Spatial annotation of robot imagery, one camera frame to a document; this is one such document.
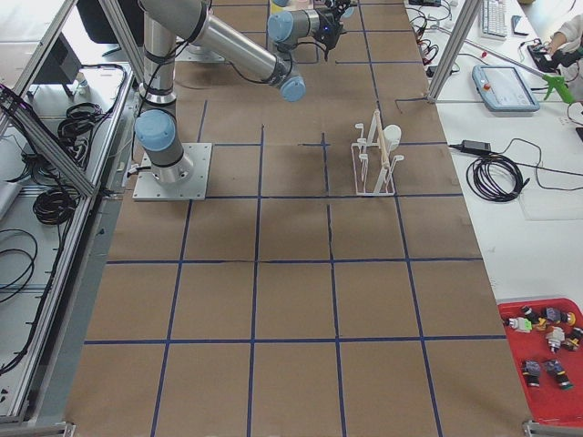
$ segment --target black cable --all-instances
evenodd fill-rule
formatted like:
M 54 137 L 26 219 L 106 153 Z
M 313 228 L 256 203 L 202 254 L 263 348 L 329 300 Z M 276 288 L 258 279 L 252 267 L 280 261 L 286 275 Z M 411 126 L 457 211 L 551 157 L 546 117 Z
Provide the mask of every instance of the black cable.
M 43 290 L 43 294 L 40 296 L 40 298 L 38 300 L 38 305 L 36 307 L 35 317 L 33 318 L 33 320 L 31 322 L 28 323 L 28 325 L 30 325 L 30 331 L 28 332 L 28 337 L 26 338 L 25 345 L 23 346 L 23 348 L 20 351 L 15 352 L 15 356 L 12 360 L 10 360 L 8 363 L 2 364 L 2 366 L 0 366 L 0 376 L 15 369 L 16 366 L 20 363 L 20 361 L 22 361 L 22 359 L 28 353 L 28 348 L 30 347 L 30 345 L 33 342 L 33 339 L 34 339 L 35 334 L 36 334 L 36 328 L 38 327 L 38 322 L 40 321 L 40 318 L 41 318 L 42 313 L 43 313 L 43 309 L 45 307 L 46 298 L 48 297 L 48 293 L 50 292 L 50 290 L 53 288 L 53 281 L 55 280 L 55 276 L 56 276 L 56 268 L 58 267 L 58 263 L 61 259 L 61 255 L 63 254 L 63 250 L 65 249 L 66 235 L 68 234 L 70 226 L 71 226 L 71 222 L 69 221 L 69 222 L 67 222 L 63 233 L 61 233 L 60 227 L 57 226 L 58 236 L 59 236 L 59 245 L 58 245 L 58 249 L 56 250 L 55 261 L 53 262 L 53 267 L 50 271 L 48 281 L 47 281 L 45 288 Z
M 548 171 L 551 173 L 558 173 L 558 174 L 562 174 L 562 175 L 570 175 L 570 176 L 578 176 L 578 177 L 583 177 L 583 173 L 576 173 L 576 172 L 572 172 L 572 171 L 566 171 L 566 170 L 556 170 L 554 168 L 546 168 L 546 167 L 541 167 L 541 163 L 543 160 L 543 151 L 540 148 L 539 145 L 531 142 L 531 141 L 527 141 L 523 138 L 512 138 L 510 140 L 510 142 L 508 143 L 508 146 L 506 146 L 506 148 L 501 152 L 501 153 L 506 153 L 516 141 L 521 141 L 525 144 L 528 144 L 532 147 L 534 147 L 537 152 L 538 152 L 538 160 L 536 164 L 526 164 L 526 163 L 522 163 L 522 162 L 517 162 L 516 164 L 518 166 L 522 166 L 522 167 L 528 167 L 528 168 L 533 168 L 535 170 L 535 181 L 537 183 L 537 185 L 539 187 L 541 187 L 542 189 L 552 189 L 555 191 L 578 191 L 580 189 L 583 189 L 583 187 L 575 187 L 575 188 L 562 188 L 562 187 L 547 187 L 545 185 L 542 184 L 542 182 L 540 182 L 540 177 L 538 175 L 538 171 L 539 170 L 543 170 L 543 171 Z
M 515 144 L 515 142 L 521 141 L 534 147 L 538 152 L 538 160 L 536 164 L 527 164 L 523 162 L 513 161 L 512 159 L 504 156 L 504 154 Z M 483 150 L 482 148 L 464 148 L 460 146 L 450 146 L 456 150 L 460 150 L 465 153 L 470 153 L 474 155 L 480 155 L 465 171 L 465 180 L 469 187 L 474 191 L 476 195 L 485 200 L 490 200 L 494 202 L 508 202 L 517 198 L 522 189 L 528 183 L 530 179 L 524 180 L 519 167 L 528 167 L 535 170 L 535 181 L 539 187 L 542 189 L 551 189 L 557 191 L 577 191 L 583 189 L 583 186 L 574 188 L 562 188 L 562 187 L 550 187 L 543 185 L 540 181 L 539 170 L 548 171 L 551 173 L 558 173 L 563 175 L 578 176 L 583 178 L 583 173 L 577 173 L 573 171 L 557 170 L 554 168 L 542 167 L 540 164 L 542 162 L 542 149 L 537 144 L 527 141 L 523 138 L 512 138 L 506 148 L 499 153 L 490 152 L 488 150 Z M 495 181 L 494 175 L 504 175 L 507 178 L 514 181 L 514 187 L 511 191 L 506 191 L 500 187 L 500 185 Z
M 71 196 L 72 187 L 55 187 L 40 194 L 33 205 L 33 212 L 44 225 L 61 225 L 71 219 L 77 202 Z
M 328 52 L 326 48 L 322 47 L 322 45 L 316 43 L 315 41 L 303 41 L 301 43 L 298 43 L 297 46 L 316 46 L 317 48 L 322 50 L 322 53 L 324 53 L 324 61 L 328 62 Z
M 470 57 L 472 57 L 474 59 L 477 59 L 478 61 L 480 61 L 485 66 L 488 66 L 489 65 L 484 59 L 482 59 L 481 57 L 478 57 L 476 55 L 472 55 L 471 53 L 458 53 L 457 55 L 458 56 L 470 56 Z
M 496 182 L 493 177 L 495 173 L 502 173 L 514 180 L 511 191 L 506 191 Z M 523 179 L 520 168 L 512 159 L 493 153 L 478 157 L 470 164 L 465 171 L 465 180 L 478 197 L 491 202 L 505 203 L 517 198 L 530 179 Z
M 36 256 L 38 255 L 38 241 L 36 240 L 35 236 L 33 236 L 30 232 L 27 232 L 23 229 L 3 229 L 3 230 L 0 230 L 0 234 L 6 233 L 6 232 L 15 232 L 17 234 L 23 234 L 23 235 L 29 237 L 32 240 L 32 242 L 34 243 L 34 250 L 33 250 L 33 253 L 30 253 L 30 251 L 20 249 L 20 248 L 4 249 L 4 250 L 0 251 L 0 257 L 3 257 L 5 255 L 9 255 L 9 254 L 21 254 L 21 255 L 24 255 L 25 257 L 28 258 L 28 264 L 27 264 L 26 268 L 22 271 L 22 273 L 20 273 L 20 275 L 18 275 L 18 277 L 16 277 L 15 279 L 10 281 L 9 283 L 1 285 L 0 290 L 9 290 L 11 287 L 15 286 L 16 283 L 19 280 L 21 280 L 24 276 L 26 276 L 25 281 L 22 282 L 21 284 L 18 284 L 16 286 L 15 291 L 13 291 L 7 297 L 0 299 L 0 303 L 4 303 L 7 300 L 12 299 L 16 294 L 18 294 L 20 291 L 22 291 L 26 287 L 26 285 L 28 285 L 31 278 L 33 277 L 33 274 L 35 273 L 35 261 L 36 261 Z

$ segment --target metal mounting plate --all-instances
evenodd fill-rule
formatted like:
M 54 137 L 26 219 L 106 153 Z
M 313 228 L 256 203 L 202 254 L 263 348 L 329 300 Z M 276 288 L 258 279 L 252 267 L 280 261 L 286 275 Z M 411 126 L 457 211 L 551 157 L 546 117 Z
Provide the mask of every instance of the metal mounting plate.
M 194 173 L 185 181 L 172 185 L 162 185 L 149 171 L 138 174 L 134 188 L 134 200 L 204 200 L 209 180 L 211 143 L 182 143 L 184 153 L 194 162 Z M 149 167 L 148 155 L 144 154 L 142 167 Z

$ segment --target person's hand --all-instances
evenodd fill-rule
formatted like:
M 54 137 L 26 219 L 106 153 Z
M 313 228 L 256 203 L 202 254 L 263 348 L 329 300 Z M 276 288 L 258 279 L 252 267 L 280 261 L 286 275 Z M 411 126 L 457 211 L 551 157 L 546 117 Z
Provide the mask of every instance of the person's hand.
M 547 50 L 548 53 L 553 56 L 555 52 L 558 50 L 559 47 L 564 45 L 567 42 L 567 37 L 560 32 L 556 32 L 553 35 L 553 38 L 548 43 Z

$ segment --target red tray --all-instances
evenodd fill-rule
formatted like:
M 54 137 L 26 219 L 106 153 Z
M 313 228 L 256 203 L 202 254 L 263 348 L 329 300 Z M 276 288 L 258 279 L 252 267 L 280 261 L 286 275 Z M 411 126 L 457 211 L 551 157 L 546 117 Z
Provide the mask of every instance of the red tray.
M 510 317 L 524 317 L 521 307 L 527 305 L 536 312 L 546 307 L 554 307 L 564 312 L 573 312 L 576 316 L 575 326 L 583 328 L 583 316 L 578 306 L 568 299 L 547 299 L 523 302 L 510 302 L 498 305 L 502 319 Z M 565 334 L 569 334 L 571 327 L 561 323 Z M 530 333 L 517 332 L 505 327 L 506 337 L 522 382 L 528 407 L 534 419 L 548 425 L 583 427 L 583 344 L 574 352 L 561 348 L 552 353 L 545 339 L 545 332 L 532 330 Z M 548 375 L 543 362 L 556 359 L 562 364 L 568 378 L 574 387 L 570 390 L 560 390 L 555 379 Z M 525 360 L 534 360 L 540 364 L 540 387 L 528 387 L 522 375 L 521 366 Z

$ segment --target keyboard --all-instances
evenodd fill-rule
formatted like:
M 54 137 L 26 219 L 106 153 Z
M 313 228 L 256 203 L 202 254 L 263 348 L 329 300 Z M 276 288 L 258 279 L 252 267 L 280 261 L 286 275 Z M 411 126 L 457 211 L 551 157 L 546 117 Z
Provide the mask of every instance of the keyboard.
M 484 38 L 506 39 L 506 0 L 482 0 L 480 35 Z

